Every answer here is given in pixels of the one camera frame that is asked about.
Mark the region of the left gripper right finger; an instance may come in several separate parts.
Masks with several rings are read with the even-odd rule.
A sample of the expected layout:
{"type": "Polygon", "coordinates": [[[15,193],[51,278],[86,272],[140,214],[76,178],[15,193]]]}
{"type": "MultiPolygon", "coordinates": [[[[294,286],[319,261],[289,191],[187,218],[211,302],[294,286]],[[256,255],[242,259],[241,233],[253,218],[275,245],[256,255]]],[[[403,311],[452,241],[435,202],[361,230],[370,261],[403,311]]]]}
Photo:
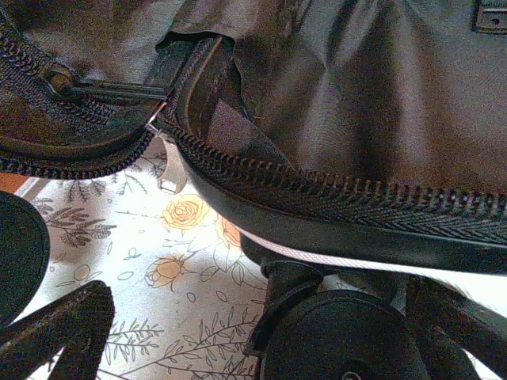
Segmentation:
{"type": "Polygon", "coordinates": [[[428,372],[506,371],[506,318],[436,281],[409,277],[407,324],[428,372]]]}

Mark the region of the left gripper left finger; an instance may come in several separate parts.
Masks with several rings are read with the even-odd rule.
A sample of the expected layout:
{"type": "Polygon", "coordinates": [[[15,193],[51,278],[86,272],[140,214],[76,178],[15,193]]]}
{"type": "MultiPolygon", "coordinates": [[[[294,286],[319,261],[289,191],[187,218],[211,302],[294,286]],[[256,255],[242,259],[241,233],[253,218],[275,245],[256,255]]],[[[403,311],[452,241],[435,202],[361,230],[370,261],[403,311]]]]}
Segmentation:
{"type": "Polygon", "coordinates": [[[1,330],[1,378],[26,379],[59,358],[50,379],[95,379],[115,316],[112,290],[94,280],[1,330]]]}

